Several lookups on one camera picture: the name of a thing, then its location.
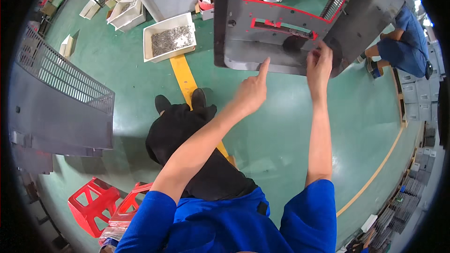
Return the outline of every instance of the shoe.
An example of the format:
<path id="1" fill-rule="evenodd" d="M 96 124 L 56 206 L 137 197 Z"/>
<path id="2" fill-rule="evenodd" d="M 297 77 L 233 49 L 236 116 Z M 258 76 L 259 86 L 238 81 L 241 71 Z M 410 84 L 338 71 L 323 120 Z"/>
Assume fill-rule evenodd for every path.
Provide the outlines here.
<path id="1" fill-rule="evenodd" d="M 158 112 L 159 115 L 161 115 L 162 111 L 170 108 L 170 106 L 171 106 L 171 104 L 170 104 L 169 100 L 166 97 L 164 97 L 163 95 L 158 95 L 155 97 L 155 107 L 156 107 L 156 111 Z"/>
<path id="2" fill-rule="evenodd" d="M 366 57 L 365 53 L 362 53 L 361 55 L 359 55 L 359 56 L 356 58 L 356 60 L 357 60 L 358 63 L 362 63 L 362 62 L 364 62 L 364 60 L 365 60 L 366 58 L 367 58 L 367 57 Z"/>
<path id="3" fill-rule="evenodd" d="M 377 63 L 374 62 L 371 58 L 366 59 L 365 66 L 369 73 L 372 73 L 375 68 L 378 68 Z"/>
<path id="4" fill-rule="evenodd" d="M 197 88 L 192 93 L 191 99 L 192 109 L 206 107 L 206 96 L 202 89 Z"/>

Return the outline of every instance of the black shoe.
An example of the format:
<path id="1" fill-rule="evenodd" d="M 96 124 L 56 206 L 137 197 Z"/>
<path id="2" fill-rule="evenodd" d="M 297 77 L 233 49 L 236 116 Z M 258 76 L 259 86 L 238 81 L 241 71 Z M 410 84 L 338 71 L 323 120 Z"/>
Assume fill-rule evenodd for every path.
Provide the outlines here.
<path id="1" fill-rule="evenodd" d="M 192 109 L 195 110 L 195 108 L 204 108 L 206 107 L 206 96 L 202 89 L 197 88 L 192 93 Z"/>
<path id="2" fill-rule="evenodd" d="M 170 106 L 171 104 L 169 100 L 163 95 L 158 95 L 155 97 L 155 107 L 159 115 L 161 115 L 161 112 L 163 110 L 167 110 L 168 108 L 170 108 Z"/>

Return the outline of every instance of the hand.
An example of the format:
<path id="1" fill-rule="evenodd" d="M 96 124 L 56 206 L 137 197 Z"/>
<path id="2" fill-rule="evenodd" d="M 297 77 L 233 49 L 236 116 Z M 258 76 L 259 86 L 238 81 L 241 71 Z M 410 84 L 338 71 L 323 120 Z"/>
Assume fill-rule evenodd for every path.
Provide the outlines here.
<path id="1" fill-rule="evenodd" d="M 313 104 L 326 102 L 327 85 L 333 67 L 333 51 L 323 41 L 319 42 L 319 47 L 311 50 L 307 57 L 307 80 Z"/>
<path id="2" fill-rule="evenodd" d="M 270 57 L 267 57 L 259 68 L 257 76 L 250 76 L 242 81 L 231 103 L 235 113 L 241 118 L 251 115 L 266 100 L 266 76 L 269 71 Z"/>

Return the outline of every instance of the wooden pallet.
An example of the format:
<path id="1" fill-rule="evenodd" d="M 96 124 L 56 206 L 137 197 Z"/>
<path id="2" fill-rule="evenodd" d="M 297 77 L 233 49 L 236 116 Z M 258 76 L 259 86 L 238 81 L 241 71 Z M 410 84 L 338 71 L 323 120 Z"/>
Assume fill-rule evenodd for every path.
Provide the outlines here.
<path id="1" fill-rule="evenodd" d="M 397 99 L 398 99 L 398 110 L 400 112 L 400 125 L 403 128 L 408 127 L 408 120 L 406 120 L 406 106 L 405 106 L 405 101 L 403 100 L 403 92 L 401 90 L 401 83 L 400 83 L 400 78 L 398 76 L 398 72 L 396 69 L 391 68 L 391 72 L 392 72 L 392 77 L 394 79 L 394 85 L 397 89 Z"/>

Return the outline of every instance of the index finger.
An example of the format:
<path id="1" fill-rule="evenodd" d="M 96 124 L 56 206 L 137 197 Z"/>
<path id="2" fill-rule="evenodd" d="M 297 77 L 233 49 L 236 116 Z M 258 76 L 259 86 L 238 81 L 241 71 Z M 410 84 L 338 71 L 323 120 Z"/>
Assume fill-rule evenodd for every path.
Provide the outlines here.
<path id="1" fill-rule="evenodd" d="M 264 82 L 266 81 L 266 76 L 269 71 L 269 64 L 270 64 L 270 57 L 267 57 L 259 67 L 258 78 L 261 78 Z"/>

